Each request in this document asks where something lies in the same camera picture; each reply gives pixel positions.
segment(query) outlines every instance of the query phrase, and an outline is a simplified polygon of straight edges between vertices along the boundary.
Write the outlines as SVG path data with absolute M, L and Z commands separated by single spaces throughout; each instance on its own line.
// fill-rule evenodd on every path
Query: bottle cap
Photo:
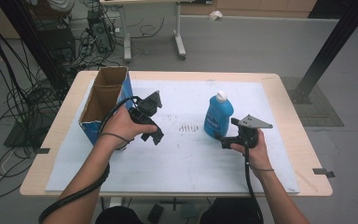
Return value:
M 227 94 L 223 91 L 218 91 L 216 94 L 216 100 L 219 103 L 224 103 L 227 100 Z

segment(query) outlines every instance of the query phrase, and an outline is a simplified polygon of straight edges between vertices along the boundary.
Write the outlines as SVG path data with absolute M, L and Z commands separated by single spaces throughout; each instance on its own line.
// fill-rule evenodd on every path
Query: blue box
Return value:
M 105 115 L 118 102 L 130 96 L 132 87 L 128 67 L 100 69 L 79 119 L 80 127 L 93 145 L 98 139 L 98 130 Z M 128 101 L 126 107 L 132 107 L 132 101 Z

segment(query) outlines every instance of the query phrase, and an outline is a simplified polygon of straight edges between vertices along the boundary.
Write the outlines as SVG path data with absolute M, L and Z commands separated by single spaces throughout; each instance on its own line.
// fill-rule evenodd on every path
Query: plastic bottle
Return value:
M 212 138 L 219 139 L 227 134 L 229 117 L 234 113 L 234 108 L 223 91 L 218 91 L 209 103 L 204 130 Z

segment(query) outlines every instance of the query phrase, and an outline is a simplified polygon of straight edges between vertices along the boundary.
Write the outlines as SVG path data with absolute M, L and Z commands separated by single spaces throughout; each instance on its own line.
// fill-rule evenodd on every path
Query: white sheet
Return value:
M 203 131 L 209 99 L 222 90 L 233 104 L 232 117 L 248 114 L 271 123 L 263 130 L 268 155 L 285 190 L 299 193 L 296 177 L 288 160 L 279 130 L 261 83 L 218 81 L 139 81 L 131 82 L 134 95 L 145 98 L 159 90 L 162 108 L 152 120 L 164 132 L 161 142 L 144 142 L 140 136 L 126 150 L 115 151 L 110 176 L 103 183 L 106 192 L 145 193 L 242 193 L 249 192 L 244 172 L 244 157 Z M 90 91 L 84 96 L 66 135 L 46 186 L 46 190 L 64 190 L 91 151 L 92 144 L 78 125 Z M 230 125 L 227 136 L 236 136 Z M 251 174 L 254 192 L 263 192 Z

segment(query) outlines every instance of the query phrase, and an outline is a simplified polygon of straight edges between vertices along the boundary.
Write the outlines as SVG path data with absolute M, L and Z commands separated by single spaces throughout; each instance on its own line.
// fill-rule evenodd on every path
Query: desk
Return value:
M 42 147 L 50 148 L 49 154 L 39 154 L 36 156 L 34 164 L 30 168 L 22 183 L 21 194 L 38 196 L 60 194 L 60 192 L 45 191 L 45 187 L 53 169 L 58 149 L 60 148 L 60 145 L 69 130 L 71 121 L 78 109 L 79 104 L 81 103 L 84 93 L 88 89 L 90 81 L 96 77 L 97 73 L 97 71 L 84 71 L 77 75 L 42 145 Z M 286 90 L 277 75 L 249 73 L 130 71 L 130 76 L 132 80 L 213 79 L 216 81 L 262 83 L 265 94 L 268 97 L 272 113 L 280 129 L 288 157 L 295 171 L 297 183 L 300 187 L 300 193 L 296 196 L 329 196 L 332 194 L 333 191 L 326 176 L 315 175 L 312 171 L 312 168 L 321 168 L 321 164 L 312 148 L 312 145 L 310 144 L 310 140 L 307 137 L 304 128 L 301 125 Z
M 183 45 L 182 37 L 180 35 L 180 9 L 181 5 L 177 0 L 101 0 L 104 6 L 116 6 L 120 14 L 121 25 L 124 33 L 124 62 L 131 61 L 131 37 L 127 32 L 126 14 L 129 11 L 136 14 L 152 14 L 156 16 L 161 11 L 167 10 L 170 15 L 176 17 L 176 29 L 173 31 L 173 36 L 176 41 L 179 55 L 185 59 L 186 51 Z

